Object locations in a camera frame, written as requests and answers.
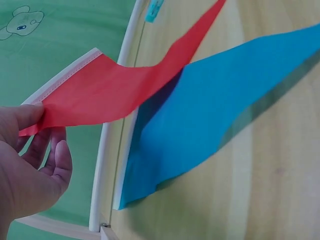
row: green fabric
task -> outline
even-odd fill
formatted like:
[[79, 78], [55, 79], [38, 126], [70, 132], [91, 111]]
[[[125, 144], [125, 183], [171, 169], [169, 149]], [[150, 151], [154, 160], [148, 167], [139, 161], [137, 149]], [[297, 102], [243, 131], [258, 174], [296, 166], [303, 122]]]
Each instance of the green fabric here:
[[13, 222], [10, 226], [7, 240], [74, 240], [66, 236], [35, 229], [19, 222]]
[[[21, 104], [94, 47], [116, 61], [134, 3], [0, 0], [0, 105]], [[71, 183], [58, 203], [42, 214], [87, 226], [101, 126], [69, 127], [67, 132]]]

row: red paper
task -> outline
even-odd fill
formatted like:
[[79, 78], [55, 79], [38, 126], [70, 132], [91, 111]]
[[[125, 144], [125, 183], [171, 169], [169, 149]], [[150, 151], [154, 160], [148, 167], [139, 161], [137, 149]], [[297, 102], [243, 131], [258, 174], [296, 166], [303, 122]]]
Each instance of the red paper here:
[[42, 101], [45, 109], [42, 119], [19, 135], [31, 136], [49, 127], [95, 125], [126, 117], [190, 63], [225, 2], [218, 0], [155, 66], [124, 67], [100, 55], [49, 94]]

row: cartoon print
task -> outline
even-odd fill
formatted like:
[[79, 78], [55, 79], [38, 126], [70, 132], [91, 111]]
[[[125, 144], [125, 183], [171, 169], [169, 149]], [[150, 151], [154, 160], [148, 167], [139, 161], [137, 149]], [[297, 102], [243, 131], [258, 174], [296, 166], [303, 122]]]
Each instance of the cartoon print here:
[[26, 36], [32, 33], [39, 26], [45, 14], [42, 11], [29, 11], [29, 6], [21, 6], [14, 10], [13, 18], [7, 26], [0, 29], [0, 40], [6, 40], [12, 34]]

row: wood grain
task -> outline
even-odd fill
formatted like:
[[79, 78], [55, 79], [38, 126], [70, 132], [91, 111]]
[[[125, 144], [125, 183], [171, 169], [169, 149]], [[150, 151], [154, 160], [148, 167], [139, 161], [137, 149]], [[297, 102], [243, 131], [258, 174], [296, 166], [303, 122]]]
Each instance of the wood grain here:
[[[135, 65], [161, 60], [213, 2], [165, 1], [155, 23], [143, 27]], [[318, 0], [227, 0], [194, 60], [318, 22]], [[129, 208], [113, 210], [111, 227], [119, 239], [320, 239], [319, 58], [239, 116], [214, 156]]]

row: blue fabric flag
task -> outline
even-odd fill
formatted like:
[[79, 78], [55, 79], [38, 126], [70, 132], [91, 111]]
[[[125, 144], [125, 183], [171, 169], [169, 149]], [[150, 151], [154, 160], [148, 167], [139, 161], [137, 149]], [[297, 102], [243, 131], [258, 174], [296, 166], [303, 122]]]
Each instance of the blue fabric flag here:
[[212, 156], [233, 121], [320, 49], [320, 24], [187, 65], [139, 109], [120, 208]]

